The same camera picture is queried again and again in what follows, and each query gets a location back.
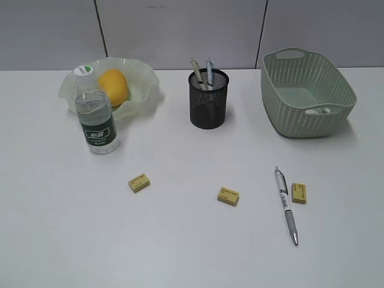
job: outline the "white bottle cap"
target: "white bottle cap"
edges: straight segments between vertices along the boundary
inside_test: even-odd
[[[73,70],[73,74],[78,84],[89,83],[95,80],[94,69],[88,65],[81,65],[76,67]]]

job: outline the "pen holder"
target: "pen holder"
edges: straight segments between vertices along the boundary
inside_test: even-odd
[[[201,129],[214,129],[219,127],[226,116],[228,75],[218,69],[214,72],[214,89],[201,90],[195,73],[191,73],[188,82],[190,84],[190,117],[191,122]],[[202,80],[207,87],[208,75],[206,69],[200,69]]]

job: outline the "bottle label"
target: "bottle label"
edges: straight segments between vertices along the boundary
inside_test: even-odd
[[[85,139],[88,144],[92,146],[108,145],[116,138],[116,128],[113,117],[111,116],[108,121],[95,126],[82,124]]]

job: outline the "plastic bowl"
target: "plastic bowl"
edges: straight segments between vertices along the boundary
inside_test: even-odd
[[[114,108],[113,117],[118,119],[134,113],[139,106],[148,99],[151,91],[158,86],[159,81],[151,66],[136,59],[122,59],[108,57],[94,62],[87,63],[95,69],[95,74],[99,78],[109,69],[120,70],[128,83],[130,99]],[[59,89],[59,98],[68,101],[69,109],[76,113],[74,99],[76,97],[76,83],[74,74],[68,74]]]

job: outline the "eraser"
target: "eraser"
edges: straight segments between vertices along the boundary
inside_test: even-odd
[[[292,183],[292,202],[307,203],[307,191],[304,184]]]
[[[145,174],[141,174],[136,178],[133,178],[131,181],[128,182],[129,186],[131,187],[133,192],[138,192],[144,187],[147,187],[149,183],[149,179]]]
[[[218,193],[217,200],[227,203],[232,206],[236,206],[239,200],[239,193],[227,188],[222,187]]]

